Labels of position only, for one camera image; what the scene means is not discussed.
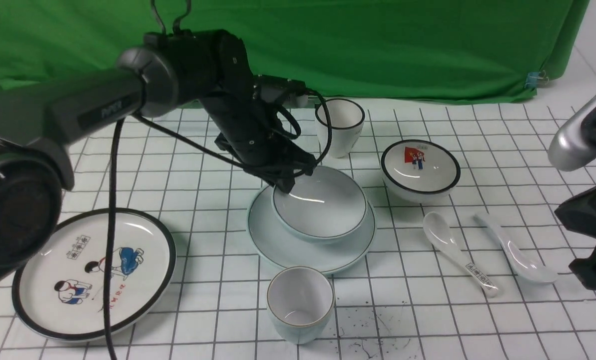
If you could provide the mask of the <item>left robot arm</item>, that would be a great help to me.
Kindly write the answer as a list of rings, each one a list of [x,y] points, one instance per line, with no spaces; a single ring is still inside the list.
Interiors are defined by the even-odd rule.
[[[218,148],[288,192],[317,160],[277,114],[291,120],[284,103],[306,94],[299,80],[254,75],[243,40],[223,29],[148,32],[114,68],[0,91],[0,281],[55,230],[62,192],[74,187],[72,144],[128,116],[156,118],[196,100],[218,127]]]

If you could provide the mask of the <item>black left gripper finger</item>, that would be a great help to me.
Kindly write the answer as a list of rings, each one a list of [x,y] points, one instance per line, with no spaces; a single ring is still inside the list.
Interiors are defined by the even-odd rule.
[[[295,175],[274,175],[273,186],[275,189],[288,194],[295,186]]]

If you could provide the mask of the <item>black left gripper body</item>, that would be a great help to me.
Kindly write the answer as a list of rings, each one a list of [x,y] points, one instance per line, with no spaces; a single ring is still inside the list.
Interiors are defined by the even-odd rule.
[[[238,84],[223,84],[200,99],[220,130],[216,144],[243,168],[271,181],[311,175],[316,159],[295,145],[301,134],[284,104],[307,93],[306,84],[270,75],[255,75]]]

